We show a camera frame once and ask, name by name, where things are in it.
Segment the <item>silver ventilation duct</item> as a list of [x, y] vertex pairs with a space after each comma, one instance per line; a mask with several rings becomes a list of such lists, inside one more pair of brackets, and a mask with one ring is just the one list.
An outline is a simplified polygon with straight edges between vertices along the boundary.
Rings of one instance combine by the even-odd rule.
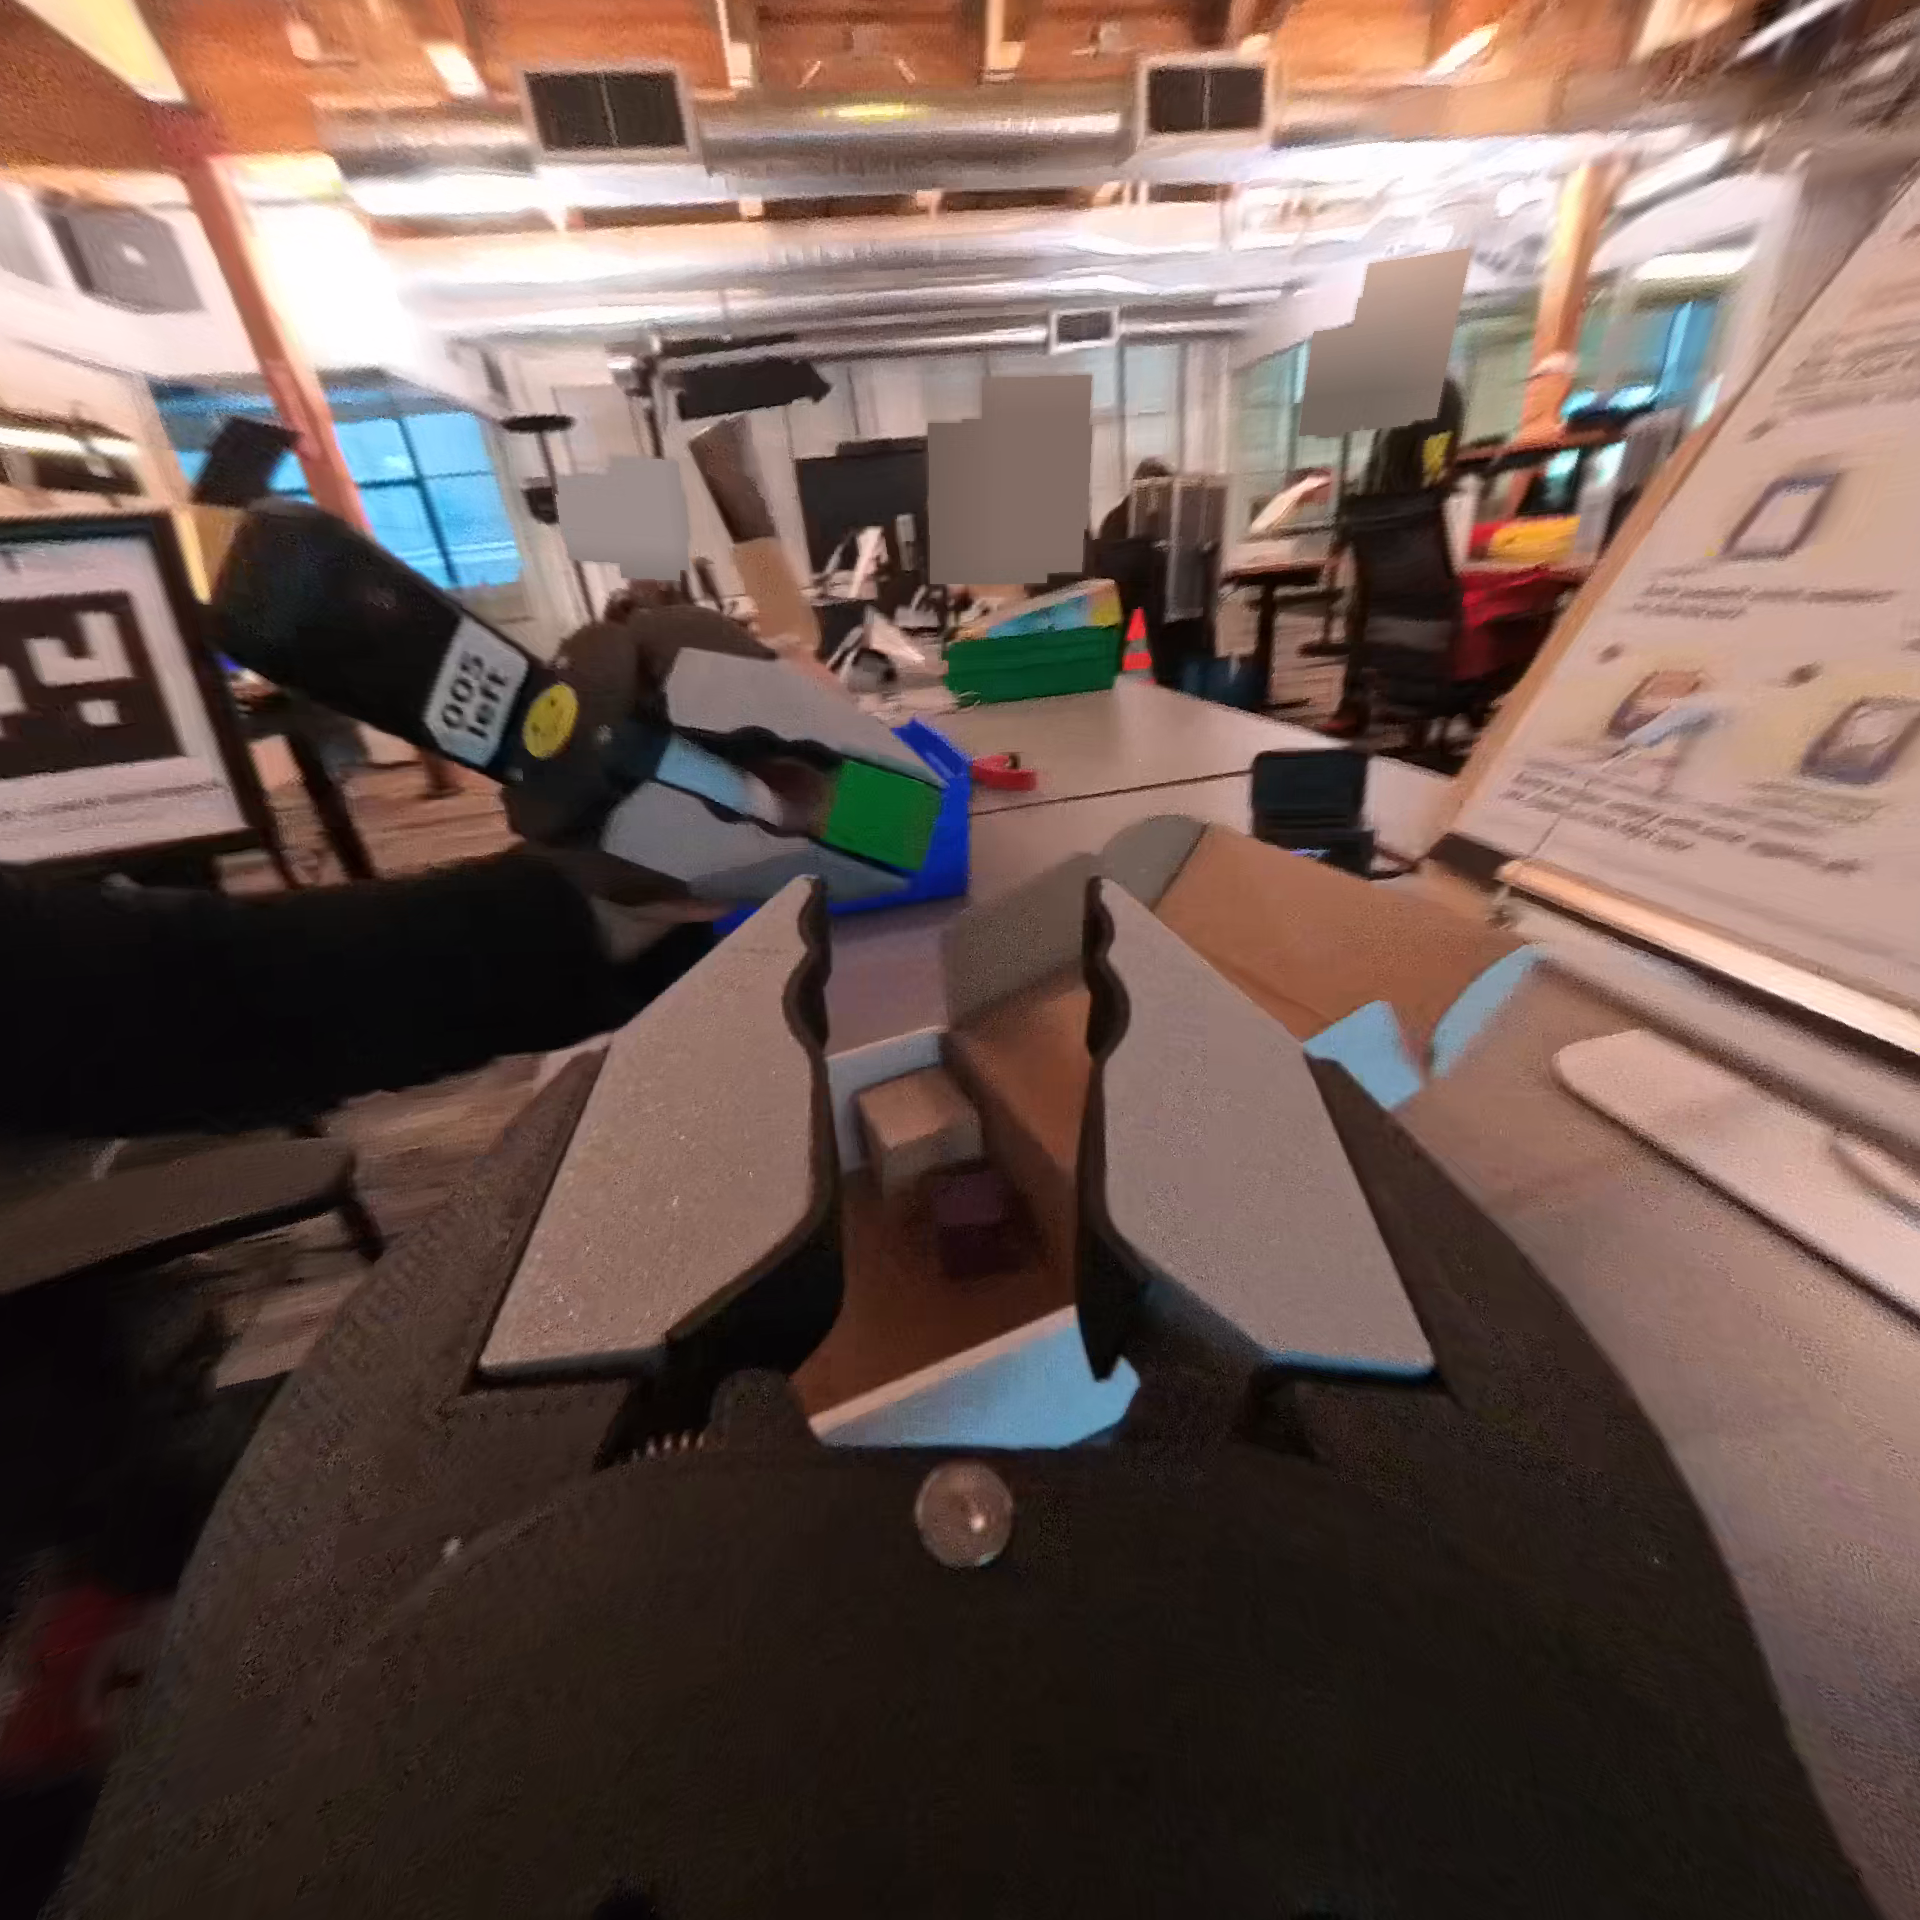
[[1272, 123], [1276, 88], [1240, 58], [1153, 58], [1084, 82], [727, 101], [692, 96], [670, 64], [528, 69], [514, 105], [315, 109], [346, 195], [384, 218], [1117, 177], [1155, 151], [1259, 151]]

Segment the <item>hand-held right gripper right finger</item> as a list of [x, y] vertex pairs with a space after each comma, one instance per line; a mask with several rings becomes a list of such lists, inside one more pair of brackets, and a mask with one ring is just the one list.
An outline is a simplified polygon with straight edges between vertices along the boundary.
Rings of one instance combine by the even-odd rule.
[[1084, 888], [1073, 1317], [1094, 1378], [1153, 1323], [1226, 1365], [1433, 1381], [1437, 1359], [1307, 1050], [1129, 888]]

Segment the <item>person's left forearm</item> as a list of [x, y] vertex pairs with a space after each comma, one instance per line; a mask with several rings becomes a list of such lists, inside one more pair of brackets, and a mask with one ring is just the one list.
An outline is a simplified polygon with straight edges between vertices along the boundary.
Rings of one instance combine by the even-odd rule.
[[588, 850], [273, 897], [6, 868], [0, 1134], [234, 1134], [588, 1046], [727, 913]]

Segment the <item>white cardboard mailer box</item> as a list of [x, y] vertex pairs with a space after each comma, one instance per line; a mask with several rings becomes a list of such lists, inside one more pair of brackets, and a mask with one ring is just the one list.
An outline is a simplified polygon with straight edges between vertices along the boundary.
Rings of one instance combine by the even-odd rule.
[[[1143, 1337], [1143, 1371], [1094, 1378], [1073, 1317], [1073, 1169], [1086, 1090], [1084, 888], [1129, 888], [1186, 947], [1276, 1020], [1354, 1162], [1364, 1194], [1411, 1296], [1419, 1224], [1389, 1223], [1389, 1174], [1358, 1137], [1440, 1078], [1518, 987], [1532, 952], [1384, 882], [1328, 871], [1182, 817], [1122, 829], [1102, 855], [1070, 855], [1015, 894], [968, 908], [942, 946], [946, 1021], [833, 1056], [833, 1116], [851, 1169], [847, 1311], [803, 1366], [814, 1437], [854, 1451], [1054, 1451], [1122, 1421], [1170, 1323]], [[923, 1198], [882, 1194], [854, 1094], [946, 1064], [976, 1098], [984, 1162], [1023, 1194], [1032, 1257], [989, 1282], [946, 1282]], [[1254, 1371], [1198, 1345], [1198, 1365]]]

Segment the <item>blue plastic bin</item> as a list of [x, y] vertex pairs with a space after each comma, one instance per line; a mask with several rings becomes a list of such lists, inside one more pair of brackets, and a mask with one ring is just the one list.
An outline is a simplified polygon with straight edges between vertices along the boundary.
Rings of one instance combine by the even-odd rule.
[[[909, 875], [906, 894], [890, 897], [890, 901], [860, 901], [860, 908], [833, 908], [833, 919], [871, 919], [871, 913], [892, 913], [903, 908], [933, 908], [933, 901], [948, 901], [968, 888], [973, 875], [973, 764], [968, 755], [938, 731], [927, 731], [923, 721], [909, 721], [903, 731], [892, 731], [906, 747], [916, 747], [938, 774], [946, 774], [946, 806], [942, 806], [942, 826], [927, 850], [927, 863], [918, 875]], [[731, 908], [731, 913], [723, 919], [723, 933], [735, 933], [738, 923], [746, 923], [758, 908]]]

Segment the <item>white display stand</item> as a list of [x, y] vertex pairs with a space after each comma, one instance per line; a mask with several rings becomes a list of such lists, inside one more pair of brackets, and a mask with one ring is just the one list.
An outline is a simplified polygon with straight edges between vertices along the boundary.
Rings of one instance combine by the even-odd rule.
[[1552, 1078], [1885, 1308], [1920, 1317], [1917, 1150], [1637, 1025], [1560, 1050]]

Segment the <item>natural wood cube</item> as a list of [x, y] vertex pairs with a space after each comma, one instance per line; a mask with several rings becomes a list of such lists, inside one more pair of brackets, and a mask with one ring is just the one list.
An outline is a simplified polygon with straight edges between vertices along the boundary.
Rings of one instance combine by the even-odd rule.
[[882, 1194], [906, 1194], [923, 1178], [979, 1166], [984, 1121], [946, 1064], [923, 1064], [854, 1094], [854, 1121]]

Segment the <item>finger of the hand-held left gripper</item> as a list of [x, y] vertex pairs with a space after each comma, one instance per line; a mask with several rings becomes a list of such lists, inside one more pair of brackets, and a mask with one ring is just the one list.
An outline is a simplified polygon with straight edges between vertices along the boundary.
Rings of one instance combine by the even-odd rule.
[[602, 850], [716, 908], [758, 908], [795, 882], [820, 882], [833, 908], [890, 901], [909, 882], [813, 843], [833, 767], [735, 764], [692, 738], [660, 738], [647, 780], [607, 813]]
[[783, 656], [677, 652], [666, 670], [666, 718], [674, 734], [735, 764], [866, 764], [946, 785], [946, 774], [876, 711], [862, 711], [840, 682], [803, 671]]

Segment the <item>colourful flat box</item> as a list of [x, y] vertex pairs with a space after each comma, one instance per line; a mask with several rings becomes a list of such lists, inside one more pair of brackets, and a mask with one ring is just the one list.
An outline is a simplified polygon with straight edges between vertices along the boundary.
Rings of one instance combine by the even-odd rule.
[[1111, 577], [1084, 577], [1059, 590], [1023, 597], [1007, 609], [991, 609], [979, 638], [1023, 638], [1023, 632], [1060, 632], [1060, 628], [1122, 628], [1126, 609], [1122, 590]]

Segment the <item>green cube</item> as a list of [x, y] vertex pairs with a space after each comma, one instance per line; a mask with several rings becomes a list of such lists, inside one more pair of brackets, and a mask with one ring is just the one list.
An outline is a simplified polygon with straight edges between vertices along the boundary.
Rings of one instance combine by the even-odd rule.
[[884, 875], [923, 871], [946, 806], [946, 780], [927, 767], [840, 758], [833, 767], [813, 843]]

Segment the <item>person's black clothing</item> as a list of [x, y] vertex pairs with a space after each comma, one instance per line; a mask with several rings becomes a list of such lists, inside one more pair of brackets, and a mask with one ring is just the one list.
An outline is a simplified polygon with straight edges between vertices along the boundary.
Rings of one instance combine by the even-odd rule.
[[60, 1887], [273, 1384], [220, 1391], [220, 1304], [63, 1282], [0, 1322], [0, 1913]]

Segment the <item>purple cube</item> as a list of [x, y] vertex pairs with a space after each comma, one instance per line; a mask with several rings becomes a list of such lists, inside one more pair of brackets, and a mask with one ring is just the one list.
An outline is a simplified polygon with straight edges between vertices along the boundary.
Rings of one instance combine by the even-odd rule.
[[1032, 1257], [1026, 1203], [998, 1166], [946, 1166], [923, 1178], [918, 1198], [946, 1282], [1007, 1275]]

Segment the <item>black monitor screen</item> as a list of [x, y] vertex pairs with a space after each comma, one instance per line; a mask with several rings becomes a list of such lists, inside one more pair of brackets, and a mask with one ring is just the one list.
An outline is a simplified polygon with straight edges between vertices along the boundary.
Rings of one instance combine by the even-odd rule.
[[803, 538], [814, 573], [833, 566], [847, 538], [876, 528], [890, 566], [923, 577], [927, 559], [927, 435], [851, 438], [836, 453], [795, 461]]

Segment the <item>green plastic bin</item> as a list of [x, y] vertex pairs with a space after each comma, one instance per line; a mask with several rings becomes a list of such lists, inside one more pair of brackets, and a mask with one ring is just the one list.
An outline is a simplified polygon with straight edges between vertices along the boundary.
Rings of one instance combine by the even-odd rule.
[[1070, 698], [1114, 690], [1122, 624], [998, 628], [946, 648], [946, 690], [962, 707]]

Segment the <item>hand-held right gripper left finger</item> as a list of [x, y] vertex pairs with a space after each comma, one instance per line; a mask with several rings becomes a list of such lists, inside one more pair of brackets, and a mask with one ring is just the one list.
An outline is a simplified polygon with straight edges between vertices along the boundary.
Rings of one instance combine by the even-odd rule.
[[790, 882], [625, 1021], [480, 1345], [483, 1381], [798, 1371], [847, 1282], [826, 882]]

